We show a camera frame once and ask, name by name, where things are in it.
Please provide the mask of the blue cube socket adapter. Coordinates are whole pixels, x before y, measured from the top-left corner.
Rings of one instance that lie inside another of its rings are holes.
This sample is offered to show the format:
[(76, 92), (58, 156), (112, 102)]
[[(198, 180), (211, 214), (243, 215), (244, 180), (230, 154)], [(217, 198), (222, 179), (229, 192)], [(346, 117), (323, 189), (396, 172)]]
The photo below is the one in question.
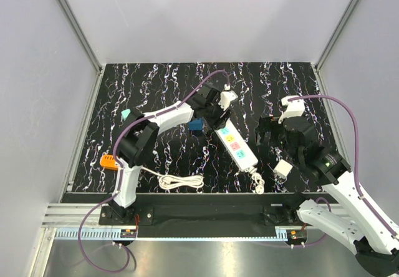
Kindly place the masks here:
[(191, 122), (188, 123), (188, 130), (191, 133), (200, 133), (203, 131), (203, 127), (204, 127), (204, 123), (203, 123), (203, 119), (199, 118), (199, 119), (194, 119)]

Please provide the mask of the white multicolour power strip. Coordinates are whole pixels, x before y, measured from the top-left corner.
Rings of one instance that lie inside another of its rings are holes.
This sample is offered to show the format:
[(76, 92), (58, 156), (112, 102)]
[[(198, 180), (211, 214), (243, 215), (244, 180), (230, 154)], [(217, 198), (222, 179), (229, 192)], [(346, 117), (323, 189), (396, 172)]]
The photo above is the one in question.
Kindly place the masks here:
[(240, 172), (248, 172), (257, 165), (258, 159), (229, 119), (216, 131), (221, 143), (238, 166)]

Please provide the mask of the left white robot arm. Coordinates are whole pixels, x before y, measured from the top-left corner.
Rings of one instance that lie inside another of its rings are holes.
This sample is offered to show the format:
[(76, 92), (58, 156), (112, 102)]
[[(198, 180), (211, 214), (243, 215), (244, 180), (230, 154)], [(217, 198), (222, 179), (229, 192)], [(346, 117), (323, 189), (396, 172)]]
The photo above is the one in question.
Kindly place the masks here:
[(198, 118), (204, 119), (214, 130), (224, 127), (231, 115), (229, 107), (237, 98), (228, 85), (220, 91), (204, 84), (183, 101), (164, 109), (145, 114), (136, 109), (130, 111), (113, 148), (118, 173), (108, 205), (114, 219), (123, 225), (134, 219), (135, 210), (131, 206), (136, 200), (138, 178), (160, 134)]

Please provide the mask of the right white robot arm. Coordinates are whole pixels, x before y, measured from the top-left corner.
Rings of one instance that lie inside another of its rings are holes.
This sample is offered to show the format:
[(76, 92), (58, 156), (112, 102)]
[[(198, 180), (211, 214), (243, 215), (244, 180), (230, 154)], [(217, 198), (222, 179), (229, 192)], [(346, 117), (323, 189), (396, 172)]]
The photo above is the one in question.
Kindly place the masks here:
[(350, 220), (323, 210), (314, 200), (294, 193), (283, 203), (288, 224), (303, 222), (331, 236), (354, 255), (372, 276), (398, 272), (398, 231), (366, 192), (358, 193), (354, 172), (338, 151), (321, 145), (315, 127), (305, 117), (261, 117), (255, 129), (256, 143), (285, 151), (302, 174), (331, 195)]

